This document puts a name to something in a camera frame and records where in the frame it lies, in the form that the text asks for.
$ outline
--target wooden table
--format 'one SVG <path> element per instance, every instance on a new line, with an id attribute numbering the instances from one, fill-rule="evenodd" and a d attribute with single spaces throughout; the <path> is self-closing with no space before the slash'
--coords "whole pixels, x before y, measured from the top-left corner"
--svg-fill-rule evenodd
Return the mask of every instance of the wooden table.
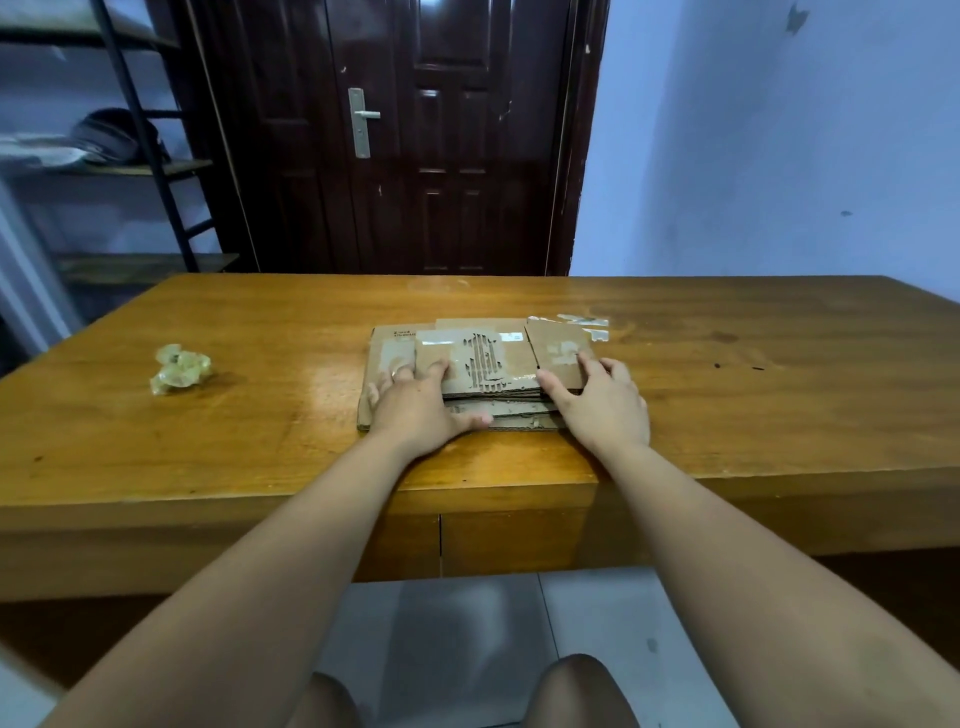
<path id="1" fill-rule="evenodd" d="M 354 442 L 371 329 L 606 317 L 653 445 L 812 554 L 960 545 L 960 306 L 884 278 L 184 275 L 0 381 L 0 600 L 175 590 Z M 153 354 L 208 353 L 154 397 Z M 640 563 L 565 433 L 403 477 L 359 579 Z"/>

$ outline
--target leg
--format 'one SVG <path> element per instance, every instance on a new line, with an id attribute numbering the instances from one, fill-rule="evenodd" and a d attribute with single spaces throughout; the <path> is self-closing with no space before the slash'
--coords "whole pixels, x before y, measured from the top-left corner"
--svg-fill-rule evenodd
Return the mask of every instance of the leg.
<path id="1" fill-rule="evenodd" d="M 329 675 L 310 676 L 287 728 L 362 728 L 347 689 Z"/>
<path id="2" fill-rule="evenodd" d="M 630 703 L 603 663 L 570 655 L 543 674 L 523 728 L 639 728 Z"/>

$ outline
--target door handle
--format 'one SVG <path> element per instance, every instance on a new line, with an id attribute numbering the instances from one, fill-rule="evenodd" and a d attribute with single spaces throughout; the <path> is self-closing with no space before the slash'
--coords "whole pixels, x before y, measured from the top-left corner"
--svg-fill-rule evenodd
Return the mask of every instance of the door handle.
<path id="1" fill-rule="evenodd" d="M 363 88 L 348 88 L 350 101 L 350 125 L 353 127 L 353 152 L 358 159 L 370 158 L 370 135 L 367 133 L 367 120 L 379 119 L 379 111 L 367 111 L 367 102 L 363 97 Z"/>

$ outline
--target white tiled floor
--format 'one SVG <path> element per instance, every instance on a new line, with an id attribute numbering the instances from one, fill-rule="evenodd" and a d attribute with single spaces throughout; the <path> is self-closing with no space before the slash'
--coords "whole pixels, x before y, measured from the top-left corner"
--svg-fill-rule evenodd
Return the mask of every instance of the white tiled floor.
<path id="1" fill-rule="evenodd" d="M 519 721 L 540 673 L 576 652 L 607 666 L 644 728 L 736 725 L 650 569 L 355 584 L 318 669 L 366 725 L 487 728 Z M 0 664 L 0 728 L 33 728 L 50 705 Z"/>

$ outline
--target cardboard stack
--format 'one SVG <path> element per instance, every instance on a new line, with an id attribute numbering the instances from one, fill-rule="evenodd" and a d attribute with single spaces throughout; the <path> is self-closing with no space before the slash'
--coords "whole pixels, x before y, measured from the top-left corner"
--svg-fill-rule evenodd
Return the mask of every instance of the cardboard stack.
<path id="1" fill-rule="evenodd" d="M 425 372 L 448 359 L 442 392 L 454 412 L 487 412 L 491 429 L 559 429 L 563 418 L 537 383 L 537 369 L 548 369 L 571 392 L 585 381 L 577 352 L 589 350 L 584 330 L 532 319 L 438 319 L 434 324 L 376 327 L 357 408 L 357 427 L 372 422 L 368 384 L 381 372 L 413 365 Z"/>

